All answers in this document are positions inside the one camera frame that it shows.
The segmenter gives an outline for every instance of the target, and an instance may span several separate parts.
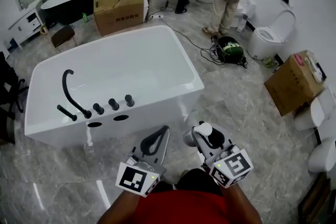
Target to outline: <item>white bathtub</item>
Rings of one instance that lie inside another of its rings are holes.
[[[92,112],[86,119],[66,99],[66,69],[72,98]],[[175,33],[155,26],[102,38],[47,59],[33,71],[28,92],[25,135],[56,147],[82,145],[104,137],[160,126],[189,115],[204,86]],[[128,107],[126,94],[135,105]],[[108,100],[120,105],[112,110]],[[100,104],[104,114],[92,106]],[[78,118],[56,109],[62,105]],[[115,121],[119,115],[129,116]],[[102,123],[88,127],[89,123]]]

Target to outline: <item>brown cardboard box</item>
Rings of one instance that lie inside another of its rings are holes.
[[[315,81],[305,57],[306,50],[291,55],[265,82],[281,116],[312,101],[323,90],[323,82]]]
[[[144,22],[144,0],[95,0],[93,9],[102,36]]]

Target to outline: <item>marble floor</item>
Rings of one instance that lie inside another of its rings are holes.
[[[166,0],[151,0],[156,12]],[[171,5],[177,0],[170,0]],[[190,0],[188,12],[162,12],[164,21],[200,47],[211,46],[201,32],[209,21],[210,4]],[[101,38],[94,18],[73,24],[78,45]],[[160,19],[123,31],[161,25]],[[61,26],[56,25],[54,33]],[[171,128],[164,166],[165,178],[178,180],[185,169],[199,167],[194,148],[181,135],[199,120],[226,128],[235,142],[248,152],[255,169],[241,188],[259,211],[263,223],[296,223],[297,205],[315,179],[307,170],[310,152],[316,146],[312,130],[298,133],[291,115],[281,117],[263,82],[272,74],[262,62],[246,55],[248,68],[217,66],[201,57],[199,50],[176,33],[205,85],[205,90],[186,122],[167,123]],[[251,31],[229,32],[245,47]],[[55,49],[47,36],[36,36],[15,49],[8,62],[20,78],[30,82],[34,67],[60,51],[73,48],[70,40]],[[95,223],[121,190],[115,179],[119,162],[139,133],[70,148],[56,149],[24,135],[24,113],[15,121],[16,145],[0,147],[1,223]]]

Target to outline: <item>black chair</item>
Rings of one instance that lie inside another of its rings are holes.
[[[29,87],[23,87],[20,89],[21,83],[24,83],[24,79],[20,79],[15,73],[14,68],[12,68],[5,59],[3,52],[0,52],[0,104],[8,104],[9,110],[7,116],[12,120],[15,119],[15,115],[12,112],[13,105],[16,103],[18,110],[23,113],[23,109],[20,107],[18,102],[18,97],[21,93],[28,90]],[[7,91],[4,84],[10,85],[10,90]]]

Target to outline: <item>black faucet handle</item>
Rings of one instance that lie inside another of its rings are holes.
[[[134,106],[134,100],[132,98],[132,95],[126,94],[125,101],[128,106]]]
[[[102,108],[99,104],[95,103],[93,105],[93,109],[98,113],[98,115],[102,115],[104,113],[104,108]]]
[[[57,109],[62,112],[63,114],[65,114],[66,116],[68,116],[69,118],[72,119],[72,121],[76,121],[77,120],[77,116],[71,114],[69,111],[67,111],[63,106],[61,106],[60,104],[57,106]]]
[[[113,98],[109,100],[109,105],[112,107],[113,110],[119,109],[119,104]]]

